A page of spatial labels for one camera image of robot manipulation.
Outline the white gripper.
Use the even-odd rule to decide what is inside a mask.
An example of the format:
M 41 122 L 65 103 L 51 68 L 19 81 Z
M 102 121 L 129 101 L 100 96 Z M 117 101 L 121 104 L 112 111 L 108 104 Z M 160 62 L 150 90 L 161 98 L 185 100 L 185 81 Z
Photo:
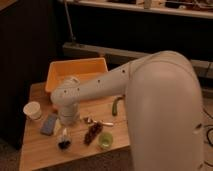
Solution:
M 53 129 L 53 135 L 54 136 L 70 136 L 71 135 L 71 129 L 77 126 L 77 122 L 69 124 L 69 125 L 63 125 L 59 119 L 55 121 L 55 126 Z

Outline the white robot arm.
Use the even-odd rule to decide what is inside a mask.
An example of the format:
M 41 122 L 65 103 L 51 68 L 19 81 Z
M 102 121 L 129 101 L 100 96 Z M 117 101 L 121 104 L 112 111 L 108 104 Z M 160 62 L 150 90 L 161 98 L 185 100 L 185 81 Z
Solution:
M 189 60 L 161 51 L 81 83 L 58 86 L 51 101 L 63 109 L 123 95 L 135 171 L 204 171 L 203 98 Z

